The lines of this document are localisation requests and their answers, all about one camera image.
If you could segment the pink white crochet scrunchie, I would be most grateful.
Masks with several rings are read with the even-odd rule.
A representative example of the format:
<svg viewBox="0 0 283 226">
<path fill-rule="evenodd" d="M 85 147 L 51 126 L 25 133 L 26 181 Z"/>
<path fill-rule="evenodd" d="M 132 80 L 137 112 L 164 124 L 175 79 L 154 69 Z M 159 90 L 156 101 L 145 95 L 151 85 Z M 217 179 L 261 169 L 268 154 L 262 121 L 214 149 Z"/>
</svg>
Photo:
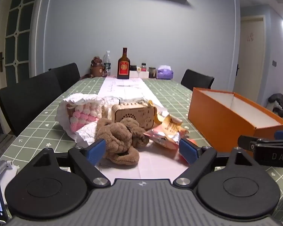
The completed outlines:
<svg viewBox="0 0 283 226">
<path fill-rule="evenodd" d="M 97 122 L 102 117 L 102 107 L 97 103 L 83 105 L 67 104 L 66 107 L 70 129 L 73 132 L 76 132 L 87 124 Z"/>
</svg>

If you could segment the white interior door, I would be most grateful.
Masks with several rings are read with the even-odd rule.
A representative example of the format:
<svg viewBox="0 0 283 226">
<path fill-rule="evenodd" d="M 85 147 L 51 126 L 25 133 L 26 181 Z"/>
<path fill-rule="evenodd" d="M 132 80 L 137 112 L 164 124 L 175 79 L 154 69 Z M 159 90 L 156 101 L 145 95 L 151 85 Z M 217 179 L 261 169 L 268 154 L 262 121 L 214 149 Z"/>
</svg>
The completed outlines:
<svg viewBox="0 0 283 226">
<path fill-rule="evenodd" d="M 241 18 L 239 55 L 234 92 L 256 102 L 265 62 L 265 16 Z"/>
</svg>

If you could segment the dark glass jar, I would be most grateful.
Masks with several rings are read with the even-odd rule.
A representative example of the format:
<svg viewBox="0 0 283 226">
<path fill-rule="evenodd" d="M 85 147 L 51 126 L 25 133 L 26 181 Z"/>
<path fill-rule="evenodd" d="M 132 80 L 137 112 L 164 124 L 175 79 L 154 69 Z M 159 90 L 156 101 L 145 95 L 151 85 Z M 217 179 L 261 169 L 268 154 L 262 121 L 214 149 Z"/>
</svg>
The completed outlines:
<svg viewBox="0 0 283 226">
<path fill-rule="evenodd" d="M 155 67 L 148 68 L 148 71 L 149 71 L 149 78 L 151 79 L 156 78 L 156 68 Z"/>
</svg>

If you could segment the brown liquor bottle red label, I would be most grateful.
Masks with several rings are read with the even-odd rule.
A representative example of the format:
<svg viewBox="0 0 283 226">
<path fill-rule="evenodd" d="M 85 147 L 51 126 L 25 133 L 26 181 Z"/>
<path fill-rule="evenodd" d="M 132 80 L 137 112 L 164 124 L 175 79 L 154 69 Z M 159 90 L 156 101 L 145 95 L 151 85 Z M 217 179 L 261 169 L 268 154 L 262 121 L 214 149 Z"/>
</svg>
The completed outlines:
<svg viewBox="0 0 283 226">
<path fill-rule="evenodd" d="M 130 59 L 127 57 L 127 48 L 123 48 L 122 57 L 118 60 L 118 79 L 129 79 Z"/>
</svg>

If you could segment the wooden radio box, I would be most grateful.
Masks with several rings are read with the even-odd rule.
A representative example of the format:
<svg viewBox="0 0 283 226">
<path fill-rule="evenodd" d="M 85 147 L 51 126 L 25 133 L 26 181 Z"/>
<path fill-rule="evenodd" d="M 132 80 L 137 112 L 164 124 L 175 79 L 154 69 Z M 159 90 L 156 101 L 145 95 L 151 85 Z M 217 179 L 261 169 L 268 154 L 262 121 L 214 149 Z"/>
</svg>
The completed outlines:
<svg viewBox="0 0 283 226">
<path fill-rule="evenodd" d="M 132 118 L 145 130 L 153 128 L 156 114 L 157 109 L 148 103 L 121 103 L 111 108 L 111 119 L 114 122 Z"/>
</svg>

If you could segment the brown plush toy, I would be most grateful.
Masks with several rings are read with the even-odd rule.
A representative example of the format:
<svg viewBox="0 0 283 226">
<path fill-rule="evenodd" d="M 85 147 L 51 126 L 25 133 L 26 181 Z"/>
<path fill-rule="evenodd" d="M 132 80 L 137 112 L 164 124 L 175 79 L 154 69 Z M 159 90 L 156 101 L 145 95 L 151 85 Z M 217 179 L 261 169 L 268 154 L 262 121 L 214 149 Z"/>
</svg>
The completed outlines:
<svg viewBox="0 0 283 226">
<path fill-rule="evenodd" d="M 135 166 L 139 162 L 139 149 L 149 143 L 146 131 L 130 117 L 120 122 L 107 118 L 98 121 L 95 139 L 103 139 L 106 143 L 104 158 L 118 165 Z"/>
</svg>

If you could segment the white deer print runner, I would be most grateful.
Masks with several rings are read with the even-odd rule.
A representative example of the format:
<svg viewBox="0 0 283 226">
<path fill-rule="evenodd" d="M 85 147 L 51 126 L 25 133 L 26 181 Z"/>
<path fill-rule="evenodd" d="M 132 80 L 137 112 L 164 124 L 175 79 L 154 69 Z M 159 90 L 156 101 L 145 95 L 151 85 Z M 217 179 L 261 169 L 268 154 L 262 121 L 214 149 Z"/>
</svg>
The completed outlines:
<svg viewBox="0 0 283 226">
<path fill-rule="evenodd" d="M 162 107 L 163 105 L 152 93 L 142 79 L 119 80 L 107 78 L 104 80 L 98 96 L 119 97 L 123 99 L 144 98 Z M 170 179 L 174 181 L 187 169 L 185 160 L 178 150 L 169 150 L 150 141 L 139 150 L 139 162 L 136 166 L 116 165 L 102 159 L 96 166 L 112 183 L 116 178 L 123 179 Z"/>
</svg>

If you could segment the white tissue paper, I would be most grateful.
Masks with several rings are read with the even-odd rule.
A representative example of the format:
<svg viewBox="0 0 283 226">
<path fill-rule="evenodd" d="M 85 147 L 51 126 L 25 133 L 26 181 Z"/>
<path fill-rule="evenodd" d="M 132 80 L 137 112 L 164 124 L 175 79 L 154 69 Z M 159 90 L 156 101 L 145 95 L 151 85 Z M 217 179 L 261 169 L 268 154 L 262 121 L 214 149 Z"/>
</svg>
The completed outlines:
<svg viewBox="0 0 283 226">
<path fill-rule="evenodd" d="M 111 108 L 119 102 L 117 97 L 74 93 L 59 103 L 55 121 L 78 146 L 87 147 L 95 141 L 98 121 L 111 119 Z"/>
</svg>

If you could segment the black lidded jar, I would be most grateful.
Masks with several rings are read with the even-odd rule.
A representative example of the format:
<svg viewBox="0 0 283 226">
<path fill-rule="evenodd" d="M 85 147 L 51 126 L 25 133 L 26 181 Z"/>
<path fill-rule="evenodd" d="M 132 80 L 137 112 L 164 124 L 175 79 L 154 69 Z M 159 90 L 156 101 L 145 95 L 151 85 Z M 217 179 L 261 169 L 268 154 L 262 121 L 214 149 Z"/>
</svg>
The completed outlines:
<svg viewBox="0 0 283 226">
<path fill-rule="evenodd" d="M 137 66 L 136 65 L 131 65 L 130 66 L 130 71 L 137 71 Z"/>
</svg>

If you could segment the brown bear figurine jar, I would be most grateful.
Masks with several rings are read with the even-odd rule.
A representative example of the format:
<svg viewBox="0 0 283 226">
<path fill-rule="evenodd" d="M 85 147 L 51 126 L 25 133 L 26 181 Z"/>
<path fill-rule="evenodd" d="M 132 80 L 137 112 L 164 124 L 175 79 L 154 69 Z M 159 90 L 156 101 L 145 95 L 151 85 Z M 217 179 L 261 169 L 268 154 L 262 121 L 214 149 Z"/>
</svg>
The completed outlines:
<svg viewBox="0 0 283 226">
<path fill-rule="evenodd" d="M 91 60 L 90 64 L 90 70 L 89 73 L 82 76 L 80 79 L 86 79 L 86 78 L 95 78 L 95 77 L 107 77 L 107 70 L 105 66 L 103 65 L 102 59 L 100 57 L 94 57 Z"/>
</svg>

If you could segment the black chair far left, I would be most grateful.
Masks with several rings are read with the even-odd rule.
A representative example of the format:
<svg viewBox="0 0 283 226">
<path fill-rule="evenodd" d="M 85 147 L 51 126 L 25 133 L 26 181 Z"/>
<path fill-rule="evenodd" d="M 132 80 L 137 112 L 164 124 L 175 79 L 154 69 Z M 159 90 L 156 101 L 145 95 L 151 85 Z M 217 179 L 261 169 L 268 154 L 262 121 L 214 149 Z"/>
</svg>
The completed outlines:
<svg viewBox="0 0 283 226">
<path fill-rule="evenodd" d="M 57 68 L 50 68 L 49 71 L 55 73 L 62 92 L 67 91 L 81 78 L 77 64 L 74 62 Z"/>
</svg>

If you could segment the clear plastic water bottle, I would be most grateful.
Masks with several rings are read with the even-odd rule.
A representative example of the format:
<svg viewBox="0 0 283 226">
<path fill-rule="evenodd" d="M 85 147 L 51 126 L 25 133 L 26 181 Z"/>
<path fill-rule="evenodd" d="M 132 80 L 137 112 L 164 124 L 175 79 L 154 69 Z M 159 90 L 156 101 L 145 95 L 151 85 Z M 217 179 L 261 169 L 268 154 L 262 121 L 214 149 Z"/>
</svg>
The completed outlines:
<svg viewBox="0 0 283 226">
<path fill-rule="evenodd" d="M 110 76 L 111 75 L 111 62 L 110 62 L 110 51 L 109 50 L 107 50 L 104 55 L 103 64 L 107 71 L 107 76 Z"/>
</svg>

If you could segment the small red label jar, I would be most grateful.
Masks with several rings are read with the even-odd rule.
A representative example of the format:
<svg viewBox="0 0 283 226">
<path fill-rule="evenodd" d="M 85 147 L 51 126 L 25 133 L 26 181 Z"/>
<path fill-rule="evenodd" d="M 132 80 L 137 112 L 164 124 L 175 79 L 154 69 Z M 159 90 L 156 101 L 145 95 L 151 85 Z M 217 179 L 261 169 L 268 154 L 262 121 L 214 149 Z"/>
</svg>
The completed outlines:
<svg viewBox="0 0 283 226">
<path fill-rule="evenodd" d="M 146 63 L 141 64 L 141 71 L 147 71 Z"/>
</svg>

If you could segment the black chair right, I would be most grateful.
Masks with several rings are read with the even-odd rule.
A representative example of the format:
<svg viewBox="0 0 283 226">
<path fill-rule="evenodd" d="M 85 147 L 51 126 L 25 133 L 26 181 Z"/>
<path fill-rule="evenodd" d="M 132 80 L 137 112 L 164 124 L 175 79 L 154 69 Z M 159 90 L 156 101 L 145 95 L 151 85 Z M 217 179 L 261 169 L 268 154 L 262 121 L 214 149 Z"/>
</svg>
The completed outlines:
<svg viewBox="0 0 283 226">
<path fill-rule="evenodd" d="M 206 76 L 187 69 L 180 83 L 184 87 L 193 91 L 194 88 L 210 89 L 214 80 L 215 78 L 212 76 Z"/>
</svg>

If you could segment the purple tissue box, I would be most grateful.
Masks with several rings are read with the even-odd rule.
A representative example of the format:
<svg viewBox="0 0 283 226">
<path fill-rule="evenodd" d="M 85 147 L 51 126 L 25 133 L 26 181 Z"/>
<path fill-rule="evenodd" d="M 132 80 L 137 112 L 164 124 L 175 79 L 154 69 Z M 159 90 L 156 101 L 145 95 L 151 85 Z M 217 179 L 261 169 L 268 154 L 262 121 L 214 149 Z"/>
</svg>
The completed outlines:
<svg viewBox="0 0 283 226">
<path fill-rule="evenodd" d="M 157 79 L 163 80 L 172 80 L 173 79 L 173 71 L 168 65 L 161 65 L 157 69 Z"/>
</svg>

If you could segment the white small box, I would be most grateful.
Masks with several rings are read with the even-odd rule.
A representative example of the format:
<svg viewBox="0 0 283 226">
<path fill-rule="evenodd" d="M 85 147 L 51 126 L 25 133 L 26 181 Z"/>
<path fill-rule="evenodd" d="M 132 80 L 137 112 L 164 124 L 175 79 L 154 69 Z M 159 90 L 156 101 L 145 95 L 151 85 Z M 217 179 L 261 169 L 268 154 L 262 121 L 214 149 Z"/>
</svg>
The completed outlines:
<svg viewBox="0 0 283 226">
<path fill-rule="evenodd" d="M 129 73 L 129 78 L 141 78 L 141 79 L 148 79 L 149 78 L 149 72 L 148 71 L 137 71 L 137 70 L 131 70 Z"/>
</svg>

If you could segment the glass panel door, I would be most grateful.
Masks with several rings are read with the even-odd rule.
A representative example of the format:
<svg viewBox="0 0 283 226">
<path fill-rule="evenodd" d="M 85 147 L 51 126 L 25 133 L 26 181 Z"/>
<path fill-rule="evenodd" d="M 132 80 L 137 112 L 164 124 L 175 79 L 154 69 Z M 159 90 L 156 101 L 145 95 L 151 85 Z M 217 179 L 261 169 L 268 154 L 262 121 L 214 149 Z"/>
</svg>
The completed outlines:
<svg viewBox="0 0 283 226">
<path fill-rule="evenodd" d="M 30 38 L 36 0 L 0 0 L 0 86 L 31 76 Z"/>
</svg>

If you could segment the orange snack wrapper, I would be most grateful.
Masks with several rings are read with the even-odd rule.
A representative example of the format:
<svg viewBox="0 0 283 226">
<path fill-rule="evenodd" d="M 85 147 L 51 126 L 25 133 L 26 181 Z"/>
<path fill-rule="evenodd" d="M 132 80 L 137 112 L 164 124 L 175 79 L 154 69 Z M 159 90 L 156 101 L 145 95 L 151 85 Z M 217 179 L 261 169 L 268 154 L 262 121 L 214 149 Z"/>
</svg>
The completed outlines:
<svg viewBox="0 0 283 226">
<path fill-rule="evenodd" d="M 179 142 L 190 133 L 182 127 L 182 120 L 160 110 L 159 106 L 148 101 L 148 106 L 154 108 L 154 125 L 152 129 L 144 132 L 154 143 L 157 143 L 169 150 L 179 149 Z"/>
</svg>

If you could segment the orange cardboard box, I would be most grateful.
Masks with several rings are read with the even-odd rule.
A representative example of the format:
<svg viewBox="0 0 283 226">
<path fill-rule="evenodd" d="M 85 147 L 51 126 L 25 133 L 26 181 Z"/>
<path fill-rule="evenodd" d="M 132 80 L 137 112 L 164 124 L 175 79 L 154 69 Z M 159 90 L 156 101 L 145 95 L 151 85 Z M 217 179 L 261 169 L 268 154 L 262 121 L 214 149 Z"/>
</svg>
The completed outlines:
<svg viewBox="0 0 283 226">
<path fill-rule="evenodd" d="M 219 152 L 238 146 L 241 135 L 274 139 L 283 118 L 234 92 L 194 88 L 188 120 Z"/>
</svg>

